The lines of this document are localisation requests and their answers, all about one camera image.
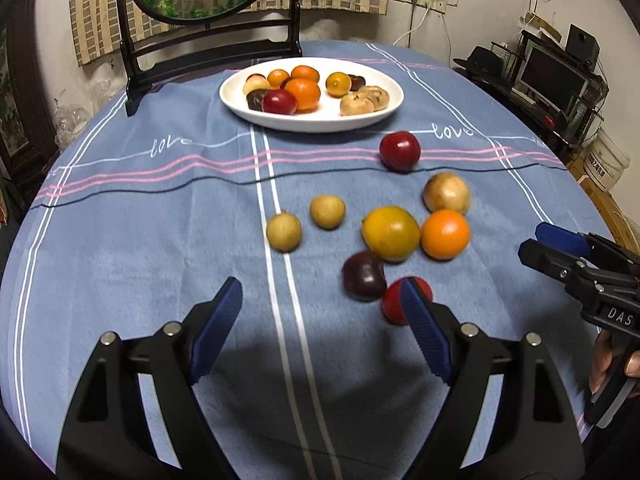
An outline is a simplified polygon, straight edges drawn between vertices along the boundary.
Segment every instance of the plastic bag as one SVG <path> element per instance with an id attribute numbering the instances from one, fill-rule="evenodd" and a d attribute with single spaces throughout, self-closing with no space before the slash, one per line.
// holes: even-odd
<path id="1" fill-rule="evenodd" d="M 116 64 L 114 59 L 97 67 L 87 83 L 87 90 L 94 103 L 94 114 L 102 110 L 126 84 L 124 66 Z"/>
<path id="2" fill-rule="evenodd" d="M 53 113 L 53 125 L 56 129 L 56 144 L 60 152 L 76 140 L 91 119 L 89 112 L 79 105 L 58 106 Z"/>

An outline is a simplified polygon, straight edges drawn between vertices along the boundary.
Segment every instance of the speaker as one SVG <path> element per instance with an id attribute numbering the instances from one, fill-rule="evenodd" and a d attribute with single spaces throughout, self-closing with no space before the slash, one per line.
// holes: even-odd
<path id="1" fill-rule="evenodd" d="M 566 47 L 564 50 L 572 57 L 575 57 L 580 63 L 588 68 L 593 69 L 600 55 L 600 45 L 598 41 L 581 28 L 572 25 L 569 28 L 569 36 L 566 39 Z"/>

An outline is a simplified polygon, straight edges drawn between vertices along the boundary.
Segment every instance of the blue gripper pad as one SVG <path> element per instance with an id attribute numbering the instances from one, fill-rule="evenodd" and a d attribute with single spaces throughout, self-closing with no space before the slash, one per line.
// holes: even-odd
<path id="1" fill-rule="evenodd" d="M 224 294 L 218 297 L 218 293 L 214 298 L 217 304 L 191 346 L 191 362 L 187 368 L 191 384 L 211 371 L 240 313 L 242 284 L 235 278 L 229 278 L 228 283 Z"/>
<path id="2" fill-rule="evenodd" d="M 454 373 L 449 341 L 424 303 L 417 286 L 410 280 L 404 280 L 400 286 L 400 306 L 429 370 L 448 383 Z"/>
<path id="3" fill-rule="evenodd" d="M 541 244 L 575 258 L 588 258 L 591 254 L 591 246 L 584 237 L 546 222 L 536 227 L 536 239 Z"/>

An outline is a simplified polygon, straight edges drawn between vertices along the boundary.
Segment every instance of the screw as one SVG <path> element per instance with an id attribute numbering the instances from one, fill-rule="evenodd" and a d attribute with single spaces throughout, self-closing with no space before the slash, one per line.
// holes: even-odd
<path id="1" fill-rule="evenodd" d="M 463 323 L 460 326 L 460 332 L 462 332 L 467 337 L 475 337 L 480 332 L 480 329 L 473 323 Z"/>
<path id="2" fill-rule="evenodd" d="M 105 332 L 100 336 L 100 342 L 105 346 L 109 346 L 115 341 L 116 341 L 116 335 L 113 332 Z"/>
<path id="3" fill-rule="evenodd" d="M 542 338 L 538 334 L 536 334 L 535 332 L 529 332 L 526 335 L 525 340 L 531 346 L 538 346 L 540 343 L 542 343 Z"/>
<path id="4" fill-rule="evenodd" d="M 162 331 L 169 337 L 176 335 L 181 329 L 182 326 L 177 321 L 170 321 L 162 327 Z"/>

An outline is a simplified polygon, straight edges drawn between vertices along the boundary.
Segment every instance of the white plate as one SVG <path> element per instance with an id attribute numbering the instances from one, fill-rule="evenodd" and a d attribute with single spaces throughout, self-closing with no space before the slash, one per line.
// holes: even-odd
<path id="1" fill-rule="evenodd" d="M 290 73 L 297 65 L 309 65 L 320 73 L 321 95 L 316 110 L 292 116 L 249 110 L 246 97 L 242 94 L 242 86 L 247 77 L 254 73 L 267 77 L 269 72 L 276 68 Z M 389 92 L 389 105 L 379 112 L 343 117 L 340 115 L 340 99 L 331 97 L 324 86 L 327 76 L 333 72 L 361 75 L 368 86 L 380 86 Z M 402 104 L 404 92 L 388 75 L 359 63 L 329 57 L 289 57 L 249 66 L 233 74 L 222 83 L 220 99 L 233 113 L 251 123 L 284 132 L 324 134 L 357 130 L 381 121 Z"/>

